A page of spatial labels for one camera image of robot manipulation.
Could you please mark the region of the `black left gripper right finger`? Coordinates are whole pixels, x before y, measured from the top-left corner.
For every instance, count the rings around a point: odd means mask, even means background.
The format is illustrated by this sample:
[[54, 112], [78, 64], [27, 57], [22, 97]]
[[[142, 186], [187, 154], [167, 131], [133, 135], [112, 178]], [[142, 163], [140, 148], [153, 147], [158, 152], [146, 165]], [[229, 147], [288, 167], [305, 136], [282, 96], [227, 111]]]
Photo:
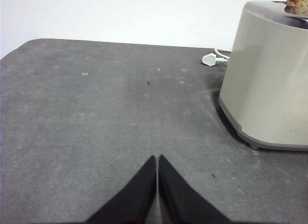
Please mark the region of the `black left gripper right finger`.
[[174, 224], [230, 224], [231, 221], [199, 195], [163, 155], [158, 160], [159, 194]]

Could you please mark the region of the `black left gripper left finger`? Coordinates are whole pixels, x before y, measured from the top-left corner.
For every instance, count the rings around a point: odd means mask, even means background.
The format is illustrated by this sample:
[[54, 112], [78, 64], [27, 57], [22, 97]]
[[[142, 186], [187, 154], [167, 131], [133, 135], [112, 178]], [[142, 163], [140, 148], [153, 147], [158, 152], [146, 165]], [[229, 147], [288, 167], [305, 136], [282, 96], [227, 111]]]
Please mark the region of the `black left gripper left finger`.
[[143, 224], [156, 196], [156, 158], [150, 156], [130, 181], [87, 224]]

